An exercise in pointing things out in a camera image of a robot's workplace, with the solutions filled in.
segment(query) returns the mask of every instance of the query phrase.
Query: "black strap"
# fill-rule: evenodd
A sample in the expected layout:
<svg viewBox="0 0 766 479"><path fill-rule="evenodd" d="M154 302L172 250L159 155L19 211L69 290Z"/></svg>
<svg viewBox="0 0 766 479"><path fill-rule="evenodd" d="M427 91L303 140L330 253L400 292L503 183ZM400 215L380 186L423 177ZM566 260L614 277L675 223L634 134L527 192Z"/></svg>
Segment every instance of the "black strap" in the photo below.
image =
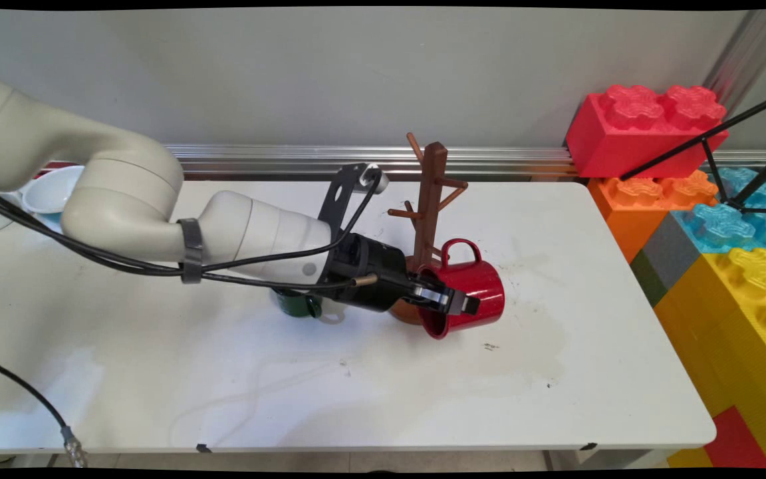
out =
<svg viewBox="0 0 766 479"><path fill-rule="evenodd" d="M203 279L203 234L197 218L177 220L182 225L182 240L185 242L185 263L182 268L182 282L195 285Z"/></svg>

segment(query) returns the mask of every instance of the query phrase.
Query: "cable connector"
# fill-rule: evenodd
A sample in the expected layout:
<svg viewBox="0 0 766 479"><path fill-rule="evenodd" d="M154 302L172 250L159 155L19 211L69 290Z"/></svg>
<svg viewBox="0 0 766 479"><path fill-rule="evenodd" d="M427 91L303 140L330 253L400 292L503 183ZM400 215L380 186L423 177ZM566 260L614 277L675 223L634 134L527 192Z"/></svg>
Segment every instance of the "cable connector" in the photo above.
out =
<svg viewBox="0 0 766 479"><path fill-rule="evenodd" d="M64 449L73 467L88 467L88 454L82 449L82 442L76 438L69 426L61 428L64 436Z"/></svg>

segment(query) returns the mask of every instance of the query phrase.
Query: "brown wooden stand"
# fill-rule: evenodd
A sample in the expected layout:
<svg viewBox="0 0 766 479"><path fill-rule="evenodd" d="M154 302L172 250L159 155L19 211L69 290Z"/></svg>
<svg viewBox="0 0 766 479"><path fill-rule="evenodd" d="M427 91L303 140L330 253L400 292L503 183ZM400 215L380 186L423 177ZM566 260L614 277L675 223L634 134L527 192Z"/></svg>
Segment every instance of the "brown wooden stand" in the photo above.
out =
<svg viewBox="0 0 766 479"><path fill-rule="evenodd" d="M434 142L419 148L416 137L412 133L407 133L407 140L416 153L419 164L422 165L422 185L419 189L419 210L413 211L413 205L410 201L404 201L404 210L389 210L390 216L400 216L409 218L413 222L413 228L416 230L416 242L414 242L413 255L407 257L407 269L413 272L419 269L423 264L430 264L432 267L440 267L441 261L434 258L434 254L442 257L442 252L434 246L436 236L436 225L439 212L448 206L456 197L469 187L469 183L460 182L445 177L445 163L447 162L447 149L440 142ZM451 194L442 198L442 188L456 188ZM412 304L399 300L389 310L395 318L401 321L420 325L422 320L419 318L419 309Z"/></svg>

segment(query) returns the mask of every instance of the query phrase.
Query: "red lego brick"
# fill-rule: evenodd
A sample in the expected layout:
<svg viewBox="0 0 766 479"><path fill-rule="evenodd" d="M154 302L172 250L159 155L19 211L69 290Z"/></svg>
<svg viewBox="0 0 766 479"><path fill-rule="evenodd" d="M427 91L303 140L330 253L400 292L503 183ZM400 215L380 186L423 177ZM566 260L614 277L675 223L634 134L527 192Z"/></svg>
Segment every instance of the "red lego brick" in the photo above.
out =
<svg viewBox="0 0 766 479"><path fill-rule="evenodd" d="M705 446L714 467L766 469L766 457L735 406L714 418L717 439Z"/></svg>
<svg viewBox="0 0 766 479"><path fill-rule="evenodd" d="M657 95L644 86L614 85L604 94L588 94L575 116L566 143L578 174L584 178L622 176L720 123L726 109L714 93L674 85ZM712 150L727 131L708 140ZM702 145L642 172L638 178L684 178L705 161Z"/></svg>

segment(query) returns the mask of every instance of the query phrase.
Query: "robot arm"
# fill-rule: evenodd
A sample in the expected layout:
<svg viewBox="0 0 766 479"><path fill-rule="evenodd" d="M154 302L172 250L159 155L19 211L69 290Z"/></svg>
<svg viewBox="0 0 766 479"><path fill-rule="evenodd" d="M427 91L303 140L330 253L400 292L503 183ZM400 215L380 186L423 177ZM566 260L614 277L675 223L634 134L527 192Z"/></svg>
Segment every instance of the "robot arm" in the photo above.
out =
<svg viewBox="0 0 766 479"><path fill-rule="evenodd" d="M0 191L20 188L51 161L85 165L61 216L65 236L144 261L185 259L182 227L168 222L182 188L182 167L167 149L142 134L54 108L0 82ZM341 233L344 209L357 185L368 188L364 170L359 165L343 168L317 219L243 194L219 192L198 218L203 262L329 245ZM385 185L383 176L375 193ZM340 188L347 194L337 195ZM232 270L302 285L373 275L373 284L317 294L377 311L400 298L452 315L474 313L479 303L437 279L408 272L400 249L353 233L330 251Z"/></svg>
<svg viewBox="0 0 766 479"><path fill-rule="evenodd" d="M64 234L144 261L183 260L182 228L168 222L182 187L182 167L166 148L0 82L0 191L21 187L50 161L85 165L61 218ZM216 194L198 219L205 263L316 248L331 237L325 222L226 191ZM326 259L322 253L237 272L313 284Z"/></svg>

